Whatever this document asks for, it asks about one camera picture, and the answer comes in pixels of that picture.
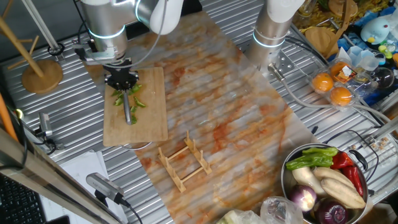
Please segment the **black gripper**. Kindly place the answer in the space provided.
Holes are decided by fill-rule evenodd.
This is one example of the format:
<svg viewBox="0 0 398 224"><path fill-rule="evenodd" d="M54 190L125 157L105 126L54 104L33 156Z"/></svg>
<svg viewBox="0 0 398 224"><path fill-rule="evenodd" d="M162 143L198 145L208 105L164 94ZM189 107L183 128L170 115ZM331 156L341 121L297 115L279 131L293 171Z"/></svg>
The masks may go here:
<svg viewBox="0 0 398 224"><path fill-rule="evenodd" d="M104 82L115 90L130 90L139 80L137 71L130 72L132 62L124 60L119 64L107 64L108 75L105 75Z"/></svg>

